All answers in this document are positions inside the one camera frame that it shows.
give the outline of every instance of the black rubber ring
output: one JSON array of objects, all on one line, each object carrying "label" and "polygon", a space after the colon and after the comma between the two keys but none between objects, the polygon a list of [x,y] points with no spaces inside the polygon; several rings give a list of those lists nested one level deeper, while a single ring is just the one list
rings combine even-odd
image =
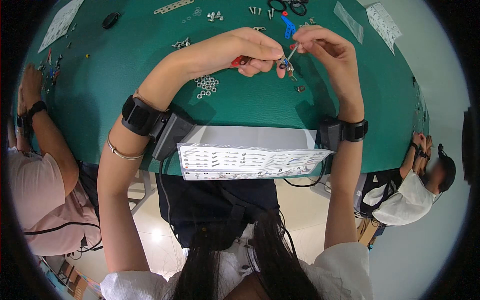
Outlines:
[{"label": "black rubber ring", "polygon": [[[300,4],[300,6],[303,6],[303,12],[298,12],[295,10],[295,7],[293,6],[293,4]],[[299,15],[299,16],[304,16],[307,14],[307,8],[305,7],[305,4],[303,4],[302,2],[300,1],[292,1],[290,2],[290,9],[292,10],[292,12],[294,12],[295,14]]]},{"label": "black rubber ring", "polygon": [[[280,11],[280,10],[276,9],[275,7],[273,7],[272,4],[271,4],[272,1],[277,1],[278,3],[282,4],[283,10]],[[273,8],[276,12],[284,12],[284,11],[287,10],[286,4],[285,4],[283,1],[281,1],[281,0],[268,0],[267,4],[268,4],[268,6],[269,6],[270,8]]]}]

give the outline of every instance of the long black hair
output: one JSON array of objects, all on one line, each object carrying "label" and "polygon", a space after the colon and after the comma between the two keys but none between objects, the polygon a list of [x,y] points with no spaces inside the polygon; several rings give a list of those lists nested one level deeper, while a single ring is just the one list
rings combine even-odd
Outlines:
[{"label": "long black hair", "polygon": [[[212,300],[218,294],[218,249],[224,234],[224,226],[217,224],[199,228],[191,241],[187,260],[179,276],[173,300]],[[261,215],[254,225],[253,248],[250,265],[270,299],[312,299],[322,297],[308,279],[298,261],[293,245],[284,239],[285,230],[280,216],[274,211]]]}]

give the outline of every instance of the green table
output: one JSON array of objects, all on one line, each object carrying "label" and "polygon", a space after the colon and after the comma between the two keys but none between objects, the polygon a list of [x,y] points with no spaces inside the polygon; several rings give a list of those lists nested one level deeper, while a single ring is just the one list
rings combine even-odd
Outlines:
[{"label": "green table", "polygon": [[[37,50],[54,15],[66,3],[68,1],[60,0],[46,16],[26,61],[36,65],[45,61],[48,48],[39,54]],[[123,102],[163,57],[175,51],[171,44],[176,41],[190,37],[195,43],[240,26],[264,26],[264,33],[277,40],[285,53],[290,53],[288,47],[294,43],[284,37],[285,24],[280,13],[275,12],[273,20],[268,19],[266,0],[196,0],[165,14],[153,14],[169,3],[85,0],[73,20],[72,24],[77,23],[75,30],[69,30],[68,38],[63,36],[51,45],[53,64],[60,54],[64,58],[56,86],[48,84],[50,92],[43,93],[43,97],[77,159],[99,162],[101,148]],[[341,3],[364,27],[363,45],[334,15],[336,0],[311,1],[305,16],[297,16],[288,8],[288,18],[298,27],[308,22],[308,17],[315,17],[318,24],[353,43],[357,50],[365,118],[370,124],[363,144],[362,172],[397,168],[412,129],[422,127],[428,131],[428,118],[423,121],[419,117],[423,115],[423,108],[418,87],[412,83],[413,74],[398,48],[395,48],[396,55],[392,55],[370,26],[365,9],[355,0]],[[193,17],[197,6],[203,13]],[[262,14],[251,14],[249,6],[262,8]],[[225,20],[208,22],[206,14],[211,11],[221,11]],[[101,23],[112,12],[120,12],[122,16],[116,25],[105,30]],[[188,16],[192,19],[183,24],[181,21]],[[298,83],[287,77],[278,79],[274,71],[247,78],[235,70],[223,70],[214,74],[220,84],[210,97],[197,99],[200,88],[191,81],[178,92],[173,103],[202,125],[317,129],[321,116],[336,115],[338,100],[320,62],[300,54],[295,54],[291,61]],[[296,85],[306,86],[306,91],[299,94],[294,89]],[[141,168],[158,172],[158,162],[146,155]],[[166,173],[180,175],[177,154],[166,163]]]}]

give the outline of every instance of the plastic bag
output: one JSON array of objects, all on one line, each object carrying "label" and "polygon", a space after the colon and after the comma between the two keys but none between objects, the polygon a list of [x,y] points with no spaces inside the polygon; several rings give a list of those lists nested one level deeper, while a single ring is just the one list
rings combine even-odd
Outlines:
[{"label": "plastic bag", "polygon": [[343,8],[343,5],[337,1],[335,8],[333,9],[334,14],[342,20],[343,24],[345,24],[350,31],[353,33],[357,41],[362,44],[363,43],[363,26],[358,24],[352,16]]}]

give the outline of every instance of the perforated metal strip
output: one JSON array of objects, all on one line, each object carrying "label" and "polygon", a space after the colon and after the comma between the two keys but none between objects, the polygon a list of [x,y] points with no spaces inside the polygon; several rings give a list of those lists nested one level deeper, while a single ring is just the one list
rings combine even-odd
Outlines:
[{"label": "perforated metal strip", "polygon": [[178,7],[182,7],[182,6],[185,6],[187,4],[190,4],[190,3],[193,3],[195,0],[180,0],[180,1],[177,1],[175,3],[172,3],[172,4],[169,4],[169,5],[166,5],[162,8],[159,8],[157,9],[156,11],[154,11],[153,13],[154,14],[157,14],[157,13],[161,13],[161,14],[164,14],[166,12],[170,12]]}]

